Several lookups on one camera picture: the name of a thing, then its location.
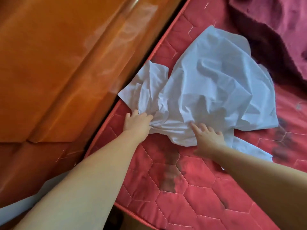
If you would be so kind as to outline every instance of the red mattress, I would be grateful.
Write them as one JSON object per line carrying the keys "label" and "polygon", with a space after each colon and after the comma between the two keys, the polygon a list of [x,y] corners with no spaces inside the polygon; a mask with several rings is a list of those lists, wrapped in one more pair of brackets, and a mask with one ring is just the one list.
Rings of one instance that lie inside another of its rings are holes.
{"label": "red mattress", "polygon": [[[188,0],[149,59],[172,70],[209,25],[230,32],[226,0]],[[271,153],[273,161],[307,172],[307,95],[290,81],[275,84],[279,126],[236,136]],[[86,157],[116,138],[130,112],[119,101]],[[152,134],[133,155],[115,205],[153,229],[273,230],[271,219],[214,162]]]}

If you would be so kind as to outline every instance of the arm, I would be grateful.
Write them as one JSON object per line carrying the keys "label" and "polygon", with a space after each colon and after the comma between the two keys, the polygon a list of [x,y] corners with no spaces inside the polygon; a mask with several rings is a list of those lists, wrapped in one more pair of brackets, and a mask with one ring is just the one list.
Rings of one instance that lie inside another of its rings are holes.
{"label": "arm", "polygon": [[102,229],[152,118],[127,114],[123,133],[78,164],[15,229]]}
{"label": "arm", "polygon": [[307,229],[306,173],[231,149],[221,132],[191,125],[196,153],[222,166],[280,229]]}

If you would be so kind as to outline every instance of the mattress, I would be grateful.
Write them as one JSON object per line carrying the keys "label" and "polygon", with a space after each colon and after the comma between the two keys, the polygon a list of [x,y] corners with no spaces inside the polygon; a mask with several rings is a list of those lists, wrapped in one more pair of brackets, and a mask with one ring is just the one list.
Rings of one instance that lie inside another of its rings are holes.
{"label": "mattress", "polygon": [[[208,26],[238,33],[227,0],[188,0],[149,59],[170,68]],[[307,94],[287,74],[275,84],[279,126],[235,135],[307,172]],[[86,156],[116,138],[131,112],[119,100]],[[115,205],[153,229],[275,230],[278,227],[219,165],[167,136],[149,135],[136,149]]]}

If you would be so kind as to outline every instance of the forearm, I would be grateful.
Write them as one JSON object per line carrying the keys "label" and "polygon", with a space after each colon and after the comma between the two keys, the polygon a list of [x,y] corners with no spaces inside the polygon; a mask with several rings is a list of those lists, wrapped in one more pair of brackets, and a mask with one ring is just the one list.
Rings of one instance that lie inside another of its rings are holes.
{"label": "forearm", "polygon": [[307,208],[306,173],[228,147],[221,147],[213,160],[280,229],[307,229],[307,216],[304,214]]}
{"label": "forearm", "polygon": [[16,229],[102,229],[137,146],[123,132],[77,165]]}

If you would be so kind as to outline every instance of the maroon blanket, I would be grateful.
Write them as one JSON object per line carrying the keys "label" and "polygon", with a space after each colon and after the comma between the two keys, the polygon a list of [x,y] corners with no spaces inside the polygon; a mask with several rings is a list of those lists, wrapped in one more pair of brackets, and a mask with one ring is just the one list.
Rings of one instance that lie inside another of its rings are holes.
{"label": "maroon blanket", "polygon": [[229,0],[229,5],[257,60],[307,80],[307,0]]}

